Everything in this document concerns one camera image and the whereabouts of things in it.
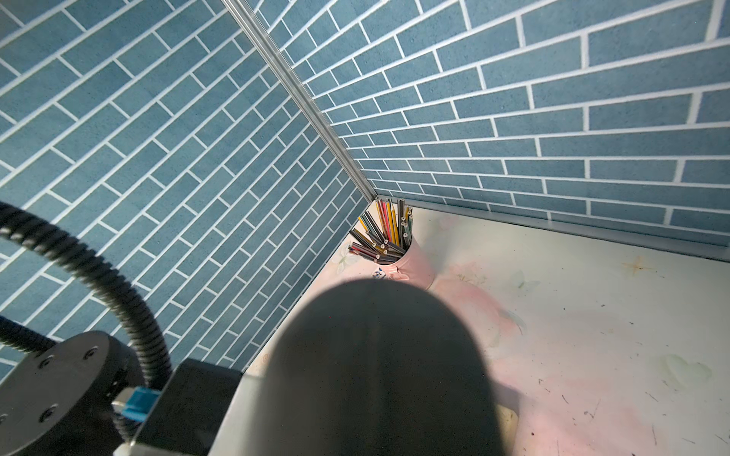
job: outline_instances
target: blue brick wallpaper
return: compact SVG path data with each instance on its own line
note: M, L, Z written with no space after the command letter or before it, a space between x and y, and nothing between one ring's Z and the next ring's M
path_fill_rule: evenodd
M248 2L379 194L728 246L730 1Z
M368 204L218 0L3 0L0 85L0 200L132 279L176 363L247 367ZM65 271L0 261L0 314L127 340Z

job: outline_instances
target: pencil holder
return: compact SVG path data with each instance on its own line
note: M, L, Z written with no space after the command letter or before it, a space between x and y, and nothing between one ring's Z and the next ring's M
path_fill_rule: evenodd
M431 267L429 259L418 243L413 239L403 258L395 263L380 267L391 280L410 283L424 290L431 286L436 277L436 271Z

